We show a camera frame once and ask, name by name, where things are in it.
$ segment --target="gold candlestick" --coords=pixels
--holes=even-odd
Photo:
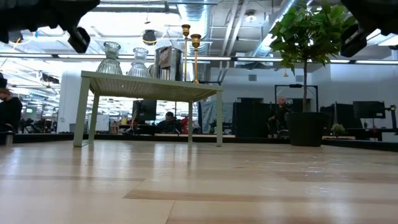
[[[201,35],[199,34],[192,34],[192,46],[195,48],[195,80],[194,83],[199,83],[198,80],[198,47],[200,46],[200,38]]]
[[[187,42],[188,42],[188,35],[189,35],[189,28],[191,28],[190,25],[184,24],[181,26],[182,27],[182,34],[185,36],[185,63],[184,63],[184,81],[187,81]]]

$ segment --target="wooden floor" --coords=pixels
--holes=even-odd
[[[0,223],[398,223],[398,154],[96,141],[0,148]]]

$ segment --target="glass vase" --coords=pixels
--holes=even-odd
[[[104,59],[97,68],[97,72],[123,75],[120,63],[116,60],[120,50],[120,45],[115,42],[105,42],[104,51],[106,59]]]
[[[148,68],[145,66],[148,50],[142,47],[136,47],[134,52],[134,61],[131,63],[130,71],[127,75],[132,77],[150,78]]]

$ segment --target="tree trunk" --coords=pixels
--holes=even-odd
[[[303,96],[303,112],[307,112],[307,59],[304,60],[304,96]]]

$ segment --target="black monitor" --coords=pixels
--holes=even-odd
[[[354,101],[355,118],[386,118],[383,101]]]
[[[157,100],[136,100],[132,104],[132,113],[138,110],[138,121],[155,121],[156,120],[156,104]]]

